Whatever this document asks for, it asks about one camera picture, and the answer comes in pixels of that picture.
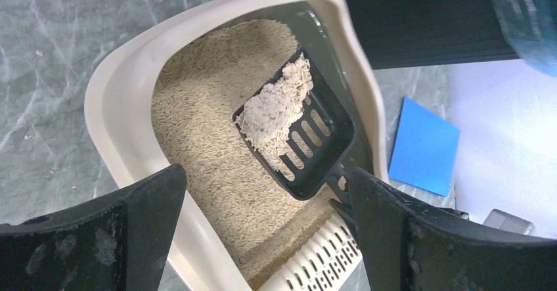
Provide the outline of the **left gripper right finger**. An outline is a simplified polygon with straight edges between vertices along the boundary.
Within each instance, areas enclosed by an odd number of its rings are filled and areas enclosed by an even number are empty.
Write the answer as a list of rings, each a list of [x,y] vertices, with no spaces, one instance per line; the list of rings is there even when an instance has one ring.
[[[348,181],[372,290],[555,290],[556,241],[494,229],[355,169]]]

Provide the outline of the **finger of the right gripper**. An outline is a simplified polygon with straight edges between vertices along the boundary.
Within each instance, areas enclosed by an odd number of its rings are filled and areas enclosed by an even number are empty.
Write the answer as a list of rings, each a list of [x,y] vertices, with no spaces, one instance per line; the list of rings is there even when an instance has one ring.
[[[329,204],[346,224],[355,242],[358,242],[359,238],[357,233],[357,225],[353,217],[351,200],[349,198],[345,198],[344,200],[331,198],[329,200]]]

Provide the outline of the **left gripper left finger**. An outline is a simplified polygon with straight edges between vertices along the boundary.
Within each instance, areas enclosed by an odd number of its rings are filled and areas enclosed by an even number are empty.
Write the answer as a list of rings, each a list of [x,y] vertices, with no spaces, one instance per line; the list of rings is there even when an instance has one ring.
[[[77,206],[1,225],[2,290],[157,290],[187,188],[174,164]]]

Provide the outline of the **black litter scoop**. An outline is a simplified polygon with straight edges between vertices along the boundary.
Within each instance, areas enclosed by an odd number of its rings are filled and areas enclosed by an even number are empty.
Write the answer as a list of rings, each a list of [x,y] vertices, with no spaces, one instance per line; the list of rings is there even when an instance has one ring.
[[[292,174],[289,179],[271,167],[245,133],[240,136],[267,173],[296,200],[312,198],[327,183],[340,202],[348,206],[349,195],[338,186],[338,181],[345,175],[341,160],[354,144],[356,129],[344,105],[303,47],[299,47],[282,66],[286,67],[299,58],[309,61],[314,87],[307,94],[308,101],[302,102],[301,118],[289,128],[286,143],[302,167],[299,168],[286,154],[279,156],[280,163]]]

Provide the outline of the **cat litter pile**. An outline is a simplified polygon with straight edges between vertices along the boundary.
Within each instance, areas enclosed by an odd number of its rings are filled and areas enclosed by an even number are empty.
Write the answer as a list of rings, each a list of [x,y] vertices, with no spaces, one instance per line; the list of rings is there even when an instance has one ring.
[[[294,200],[252,156],[232,123],[292,55],[286,24],[251,20],[199,37],[164,65],[151,119],[167,159],[184,167],[188,191],[255,290],[332,215],[331,191]]]

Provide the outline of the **blue sheet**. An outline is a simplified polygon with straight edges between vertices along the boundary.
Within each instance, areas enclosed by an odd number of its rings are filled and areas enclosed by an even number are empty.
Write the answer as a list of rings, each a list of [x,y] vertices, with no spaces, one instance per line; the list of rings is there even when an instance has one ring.
[[[389,177],[447,197],[453,182],[459,139],[459,128],[405,97]]]

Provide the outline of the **black trash bin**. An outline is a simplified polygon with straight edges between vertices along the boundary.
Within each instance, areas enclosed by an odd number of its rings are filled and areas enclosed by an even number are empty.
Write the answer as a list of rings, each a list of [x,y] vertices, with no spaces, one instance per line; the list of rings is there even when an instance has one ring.
[[[346,0],[376,69],[512,60],[491,0]]]

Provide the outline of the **blue plastic bin liner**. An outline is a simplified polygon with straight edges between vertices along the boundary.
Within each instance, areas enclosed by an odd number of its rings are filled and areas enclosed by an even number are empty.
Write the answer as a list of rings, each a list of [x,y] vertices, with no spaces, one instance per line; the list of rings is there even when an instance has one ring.
[[[556,0],[491,0],[503,36],[530,67],[556,77]]]

